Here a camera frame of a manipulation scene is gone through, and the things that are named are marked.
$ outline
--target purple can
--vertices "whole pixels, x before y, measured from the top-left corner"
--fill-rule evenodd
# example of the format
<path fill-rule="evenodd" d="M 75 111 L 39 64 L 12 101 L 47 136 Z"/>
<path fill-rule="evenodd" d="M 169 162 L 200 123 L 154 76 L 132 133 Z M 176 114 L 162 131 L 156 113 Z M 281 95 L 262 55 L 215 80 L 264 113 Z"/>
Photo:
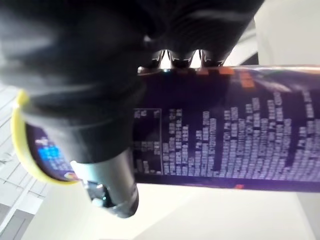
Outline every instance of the purple can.
<path fill-rule="evenodd" d="M 320 192 L 320 67 L 165 69 L 141 78 L 138 183 Z M 38 144 L 48 139 L 41 129 L 27 129 L 37 162 L 63 180 L 69 163 L 54 143 L 47 152 Z M 50 167 L 58 165 L 51 153 L 64 167 Z"/>

